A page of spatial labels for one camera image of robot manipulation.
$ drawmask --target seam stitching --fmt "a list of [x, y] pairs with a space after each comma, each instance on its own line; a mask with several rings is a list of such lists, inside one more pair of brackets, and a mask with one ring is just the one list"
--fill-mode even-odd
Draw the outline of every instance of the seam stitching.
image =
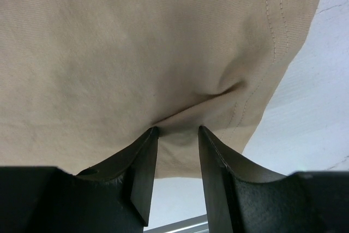
[[282, 20], [284, 21], [285, 31], [286, 31], [286, 52], [285, 52], [285, 54], [286, 54], [288, 52], [288, 49], [290, 48], [290, 44], [289, 44], [289, 39], [288, 39], [287, 22], [286, 22], [285, 15], [284, 15], [284, 7], [282, 5], [282, 0], [280, 0], [280, 11], [281, 11]]
[[259, 89], [261, 83], [264, 81], [264, 78], [265, 78], [266, 75], [269, 73], [269, 71], [270, 71], [272, 65], [273, 65], [273, 64], [275, 63], [275, 61], [276, 61], [275, 34], [274, 34], [274, 29], [273, 29], [273, 27], [272, 27], [272, 23], [271, 23], [271, 21], [270, 21], [268, 0], [266, 0], [266, 11], [267, 11], [267, 18], [268, 18], [270, 33], [271, 33], [271, 35], [272, 35], [273, 45], [274, 45], [274, 58], [273, 58], [273, 62], [271, 63], [271, 65], [270, 65], [269, 68], [267, 69], [266, 73], [263, 75], [263, 77], [262, 77], [261, 81], [259, 82], [258, 86], [256, 87], [256, 89], [252, 92], [252, 94], [251, 94], [251, 95], [248, 97], [248, 99], [246, 100], [245, 105], [244, 105], [244, 110], [243, 110], [243, 113], [242, 113], [242, 116], [241, 116], [241, 119], [240, 119], [239, 123], [237, 124], [237, 126], [236, 126], [236, 127], [234, 128], [234, 130], [232, 131], [231, 136], [230, 136], [230, 138], [229, 138], [229, 141], [228, 141], [228, 144], [227, 144], [227, 145], [230, 144], [230, 141], [231, 141], [231, 139], [232, 139], [232, 137], [233, 137], [233, 134], [234, 134], [235, 130], [240, 126], [242, 120], [243, 120], [244, 117], [245, 117], [246, 107], [247, 107], [247, 104], [248, 104], [250, 98], [251, 98], [251, 97], [256, 93], [256, 91]]
[[219, 140], [222, 140], [224, 134], [225, 134], [225, 131], [227, 130], [227, 128], [230, 126], [231, 122], [233, 121], [233, 118], [235, 116], [235, 112], [236, 112], [236, 106], [238, 105], [238, 103], [235, 103], [235, 106], [234, 106], [234, 111], [233, 111], [233, 114], [231, 115], [231, 118], [230, 118], [230, 121], [228, 122], [228, 125], [225, 127], [224, 131], [223, 131], [223, 134], [222, 136], [220, 136], [220, 139]]

